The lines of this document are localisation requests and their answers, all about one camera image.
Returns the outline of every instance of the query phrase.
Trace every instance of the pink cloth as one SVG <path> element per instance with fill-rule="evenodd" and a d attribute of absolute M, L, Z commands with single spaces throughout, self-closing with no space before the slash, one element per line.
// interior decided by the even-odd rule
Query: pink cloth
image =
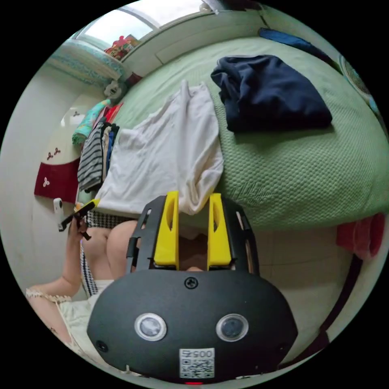
<path fill-rule="evenodd" d="M 356 222 L 340 224 L 336 244 L 355 253 L 360 259 L 372 259 L 381 247 L 384 227 L 384 214 L 376 214 Z"/>

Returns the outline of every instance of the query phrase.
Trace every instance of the black and white checkered skirt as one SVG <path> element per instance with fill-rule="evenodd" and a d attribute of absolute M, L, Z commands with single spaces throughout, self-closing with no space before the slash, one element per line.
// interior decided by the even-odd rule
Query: black and white checkered skirt
<path fill-rule="evenodd" d="M 102 227 L 112 229 L 118 224 L 133 220 L 131 218 L 125 218 L 122 216 L 114 216 L 109 214 L 103 214 L 97 211 L 89 211 L 86 216 L 86 222 L 89 227 Z M 97 286 L 93 279 L 92 273 L 90 272 L 88 263 L 85 259 L 84 250 L 81 246 L 80 251 L 80 264 L 82 274 L 82 285 L 88 298 L 97 293 Z"/>

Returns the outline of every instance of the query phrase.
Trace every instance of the white towel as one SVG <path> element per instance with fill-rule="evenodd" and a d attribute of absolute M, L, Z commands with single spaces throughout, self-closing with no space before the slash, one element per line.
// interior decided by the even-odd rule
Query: white towel
<path fill-rule="evenodd" d="M 189 88 L 183 80 L 159 111 L 120 131 L 96 195 L 99 208 L 140 214 L 148 202 L 178 190 L 181 212 L 201 211 L 223 172 L 218 134 L 207 86 Z"/>

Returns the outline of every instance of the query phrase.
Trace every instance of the hand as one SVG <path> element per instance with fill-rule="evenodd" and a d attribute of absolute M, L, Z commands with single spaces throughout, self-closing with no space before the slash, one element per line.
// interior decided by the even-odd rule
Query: hand
<path fill-rule="evenodd" d="M 79 242 L 82 239 L 82 233 L 86 232 L 88 226 L 84 219 L 80 219 L 79 227 L 77 226 L 77 219 L 73 218 L 69 226 L 68 239 L 72 242 Z"/>

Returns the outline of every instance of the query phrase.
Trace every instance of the camera lens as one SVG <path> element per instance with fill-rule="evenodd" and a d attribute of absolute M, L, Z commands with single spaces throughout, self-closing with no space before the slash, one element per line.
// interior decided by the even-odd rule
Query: camera lens
<path fill-rule="evenodd" d="M 166 335 L 165 321 L 154 313 L 144 313 L 135 320 L 135 332 L 144 340 L 155 342 Z"/>
<path fill-rule="evenodd" d="M 222 317 L 216 325 L 218 337 L 226 342 L 242 339 L 248 331 L 248 321 L 242 315 L 229 314 Z"/>

